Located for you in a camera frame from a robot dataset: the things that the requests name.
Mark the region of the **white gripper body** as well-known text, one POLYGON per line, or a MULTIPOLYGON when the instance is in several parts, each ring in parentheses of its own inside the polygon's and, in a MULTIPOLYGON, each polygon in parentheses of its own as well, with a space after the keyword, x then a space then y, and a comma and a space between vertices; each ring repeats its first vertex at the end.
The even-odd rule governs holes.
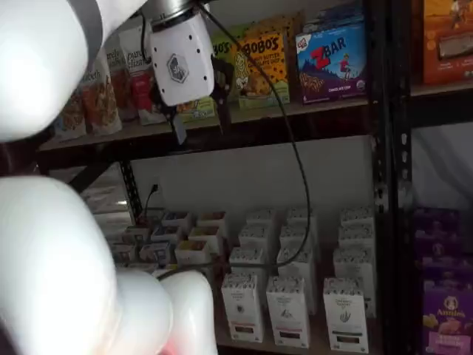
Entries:
POLYGON ((214 51, 199 11, 153 24, 149 46, 159 94, 166 105, 195 101, 213 92, 214 51))

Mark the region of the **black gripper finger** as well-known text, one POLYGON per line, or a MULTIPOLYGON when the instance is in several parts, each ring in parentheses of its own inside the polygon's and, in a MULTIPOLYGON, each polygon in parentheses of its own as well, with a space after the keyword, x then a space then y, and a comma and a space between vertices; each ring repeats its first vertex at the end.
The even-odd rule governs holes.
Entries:
POLYGON ((214 69, 214 90, 211 93, 211 97, 216 104, 220 130, 225 135, 231 129, 228 96, 233 85, 234 66, 215 56, 211 57, 211 63, 214 69))
POLYGON ((152 86, 149 93, 149 98, 156 106, 157 111, 165 117, 166 121, 171 126, 171 130, 175 134, 178 144, 184 144, 185 127, 183 125, 181 117, 179 117, 177 114, 177 107, 168 106, 164 103, 163 99, 160 96, 158 85, 152 86))

